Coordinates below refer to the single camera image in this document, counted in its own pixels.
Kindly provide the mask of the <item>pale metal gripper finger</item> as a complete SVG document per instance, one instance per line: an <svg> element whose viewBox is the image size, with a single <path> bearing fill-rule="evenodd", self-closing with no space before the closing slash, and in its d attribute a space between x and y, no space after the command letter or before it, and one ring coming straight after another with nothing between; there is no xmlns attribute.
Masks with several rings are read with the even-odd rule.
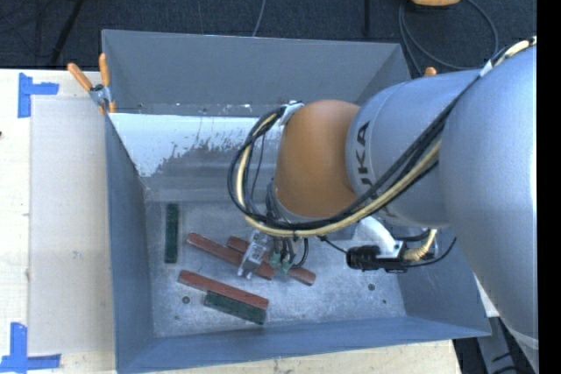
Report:
<svg viewBox="0 0 561 374"><path fill-rule="evenodd" d="M259 246L250 243L238 268L238 276L252 276L259 268Z"/></svg>
<svg viewBox="0 0 561 374"><path fill-rule="evenodd" d="M251 279L254 275L268 275L267 264L264 262L265 255L266 250L264 250L263 248L252 248L247 251L245 261L245 277L247 279Z"/></svg>

